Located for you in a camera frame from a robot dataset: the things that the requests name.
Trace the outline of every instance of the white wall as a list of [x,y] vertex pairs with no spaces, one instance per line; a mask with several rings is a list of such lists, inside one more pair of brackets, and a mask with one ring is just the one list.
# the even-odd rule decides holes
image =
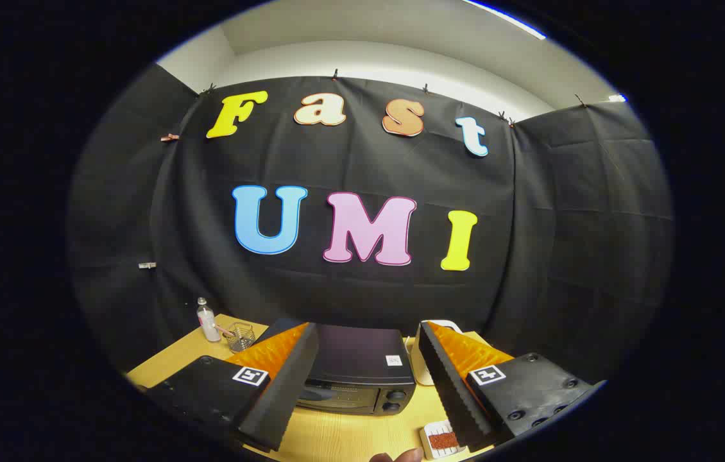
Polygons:
[[192,90],[206,90],[222,75],[225,66],[234,59],[221,26],[214,26],[176,47],[157,64]]
[[488,71],[411,47],[362,41],[321,41],[270,47],[228,62],[217,87],[286,76],[339,76],[422,88],[515,121],[553,111],[550,105]]

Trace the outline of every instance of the white sticker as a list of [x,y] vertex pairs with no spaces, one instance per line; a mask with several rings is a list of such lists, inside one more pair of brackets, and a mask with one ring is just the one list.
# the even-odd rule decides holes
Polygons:
[[234,375],[234,380],[248,383],[248,385],[259,386],[263,379],[266,378],[268,372],[260,371],[260,369],[242,368]]
[[487,368],[477,369],[476,371],[471,371],[470,374],[480,386],[491,383],[492,381],[506,378],[506,375],[504,375],[497,366],[488,366]]
[[386,363],[389,366],[402,366],[403,360],[400,359],[398,354],[388,354],[386,355]]

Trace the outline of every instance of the orange foam pad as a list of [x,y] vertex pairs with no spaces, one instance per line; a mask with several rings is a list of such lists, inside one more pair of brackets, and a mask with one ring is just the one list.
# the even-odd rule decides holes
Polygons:
[[451,360],[463,381],[468,376],[468,372],[514,359],[513,356],[465,336],[465,334],[433,322],[428,322],[428,324],[431,325],[439,344],[445,349],[448,359]]
[[286,363],[286,359],[289,359],[289,354],[297,345],[297,340],[303,335],[308,324],[304,322],[297,327],[292,327],[276,336],[269,337],[256,345],[252,345],[245,351],[228,357],[226,362],[237,366],[268,371],[269,379],[274,380],[283,364]]

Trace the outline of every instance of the letter u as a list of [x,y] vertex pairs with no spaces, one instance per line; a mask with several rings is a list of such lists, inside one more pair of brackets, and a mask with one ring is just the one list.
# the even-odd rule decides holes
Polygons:
[[234,233],[237,242],[243,248],[254,253],[274,255],[292,248],[297,242],[300,220],[300,202],[309,195],[304,187],[281,186],[277,188],[277,197],[283,201],[283,215],[280,220],[280,233],[275,237],[260,233],[260,201],[266,196],[262,186],[240,186],[234,188],[231,196],[237,202],[234,211]]

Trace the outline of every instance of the toaster oven knob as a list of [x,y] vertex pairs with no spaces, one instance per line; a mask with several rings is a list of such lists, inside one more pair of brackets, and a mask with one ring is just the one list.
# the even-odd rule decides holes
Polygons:
[[403,391],[392,391],[386,395],[386,398],[389,398],[391,401],[401,401],[405,399],[405,393]]

